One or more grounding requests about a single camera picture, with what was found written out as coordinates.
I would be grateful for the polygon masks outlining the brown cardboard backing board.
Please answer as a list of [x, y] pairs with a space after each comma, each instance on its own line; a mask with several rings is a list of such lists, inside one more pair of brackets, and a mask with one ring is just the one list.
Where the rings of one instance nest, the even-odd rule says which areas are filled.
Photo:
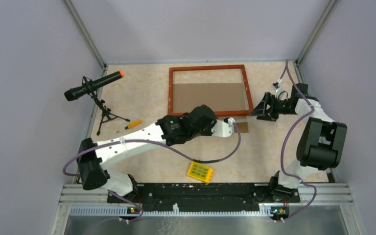
[[239, 118], [240, 132], [248, 133], [249, 127], [246, 116], [253, 108], [251, 95], [243, 83], [186, 83], [174, 84], [168, 95], [169, 114], [177, 115], [192, 111], [200, 105], [209, 106], [219, 119], [221, 114]]

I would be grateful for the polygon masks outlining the red wooden picture frame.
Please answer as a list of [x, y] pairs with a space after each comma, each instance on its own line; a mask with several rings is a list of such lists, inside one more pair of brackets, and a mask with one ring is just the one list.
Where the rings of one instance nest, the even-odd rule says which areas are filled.
[[182, 115], [181, 112], [173, 111], [173, 74], [174, 72], [179, 71], [209, 71], [209, 70], [241, 70], [242, 80], [245, 88], [245, 94], [248, 103], [248, 109], [246, 110], [237, 110], [237, 111], [216, 111], [215, 114], [217, 117], [240, 117], [240, 116], [249, 116], [251, 111], [254, 109], [252, 96], [250, 92], [248, 77], [244, 65], [213, 65], [213, 66], [190, 66], [190, 67], [172, 67], [169, 68], [169, 82], [168, 82], [168, 115]]

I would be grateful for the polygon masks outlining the yellow handled screwdriver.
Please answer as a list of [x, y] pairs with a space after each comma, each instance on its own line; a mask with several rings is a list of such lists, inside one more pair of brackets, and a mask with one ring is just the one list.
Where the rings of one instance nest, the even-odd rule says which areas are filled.
[[140, 125], [140, 124], [142, 124], [142, 120], [137, 120], [137, 121], [135, 121], [135, 122], [132, 122], [131, 124], [128, 124], [127, 126], [123, 127], [122, 129], [119, 129], [118, 131], [116, 131], [116, 133], [120, 133], [120, 132], [122, 132], [122, 131], [125, 131], [125, 130], [128, 130], [128, 129], [131, 129], [131, 128], [133, 128], [133, 127], [135, 127], [135, 126], [138, 126], [138, 125]]

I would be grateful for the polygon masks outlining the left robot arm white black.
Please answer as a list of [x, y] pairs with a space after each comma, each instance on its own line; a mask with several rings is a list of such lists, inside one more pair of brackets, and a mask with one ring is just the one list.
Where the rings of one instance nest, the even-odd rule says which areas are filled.
[[82, 188], [105, 188], [125, 202], [132, 202], [138, 194], [134, 179], [129, 174], [109, 173], [110, 167], [157, 147], [184, 144], [198, 136], [221, 136], [225, 125], [213, 110], [201, 105], [181, 116], [166, 115], [139, 131], [116, 139], [94, 142], [87, 138], [81, 142], [76, 161]]

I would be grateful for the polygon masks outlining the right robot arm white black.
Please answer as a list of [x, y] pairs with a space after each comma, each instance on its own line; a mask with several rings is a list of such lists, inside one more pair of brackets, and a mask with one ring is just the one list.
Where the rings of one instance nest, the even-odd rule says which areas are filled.
[[330, 118], [319, 100], [307, 93], [308, 85], [298, 83], [289, 94], [278, 83], [274, 94], [266, 92], [251, 112], [258, 120], [277, 121], [280, 115], [299, 115], [305, 129], [296, 149], [296, 159], [271, 177], [268, 197], [274, 202], [295, 196], [303, 179], [339, 165], [347, 126]]

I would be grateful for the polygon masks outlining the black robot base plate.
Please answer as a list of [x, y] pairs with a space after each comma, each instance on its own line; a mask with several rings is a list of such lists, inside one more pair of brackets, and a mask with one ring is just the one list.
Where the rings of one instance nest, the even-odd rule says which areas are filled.
[[275, 195], [268, 183], [144, 183], [124, 198], [146, 212], [170, 211], [173, 205], [183, 212], [250, 212], [259, 211], [260, 203], [300, 202], [296, 189], [287, 198]]

